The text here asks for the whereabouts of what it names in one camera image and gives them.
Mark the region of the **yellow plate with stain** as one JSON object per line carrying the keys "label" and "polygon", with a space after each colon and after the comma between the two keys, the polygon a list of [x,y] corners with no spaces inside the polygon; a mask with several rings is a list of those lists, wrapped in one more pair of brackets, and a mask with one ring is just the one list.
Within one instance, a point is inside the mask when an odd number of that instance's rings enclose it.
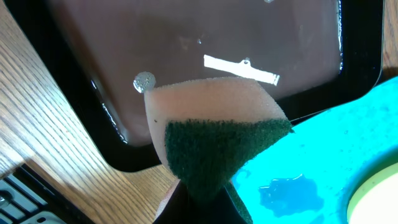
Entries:
{"label": "yellow plate with stain", "polygon": [[349,224],[397,224],[397,164],[368,178],[347,209]]}

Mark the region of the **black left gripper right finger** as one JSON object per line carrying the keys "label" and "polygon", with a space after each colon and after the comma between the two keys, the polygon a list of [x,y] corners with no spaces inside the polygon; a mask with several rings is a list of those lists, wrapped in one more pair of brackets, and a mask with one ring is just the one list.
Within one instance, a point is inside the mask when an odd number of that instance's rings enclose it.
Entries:
{"label": "black left gripper right finger", "polygon": [[234,206],[236,207],[240,216],[245,220],[247,224],[253,224],[253,220],[251,215],[249,214],[244,202],[242,201],[241,197],[238,195],[234,185],[232,182],[228,182],[225,185],[226,190],[228,191],[229,196],[231,197]]}

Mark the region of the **green pink sponge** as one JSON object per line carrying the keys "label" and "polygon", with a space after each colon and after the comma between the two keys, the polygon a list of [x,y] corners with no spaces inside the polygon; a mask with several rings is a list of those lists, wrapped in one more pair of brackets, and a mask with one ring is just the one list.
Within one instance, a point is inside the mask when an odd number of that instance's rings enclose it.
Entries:
{"label": "green pink sponge", "polygon": [[292,131],[275,100],[247,78],[192,80],[144,94],[161,163],[191,197],[216,197],[218,223],[246,223],[225,185],[245,163]]}

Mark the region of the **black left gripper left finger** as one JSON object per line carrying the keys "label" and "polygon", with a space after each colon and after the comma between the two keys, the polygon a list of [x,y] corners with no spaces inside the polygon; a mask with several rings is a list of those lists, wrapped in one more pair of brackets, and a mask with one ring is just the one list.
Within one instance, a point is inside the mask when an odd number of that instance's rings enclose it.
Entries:
{"label": "black left gripper left finger", "polygon": [[216,197],[199,202],[191,197],[184,183],[177,180],[160,202],[153,224],[214,224],[218,223]]}

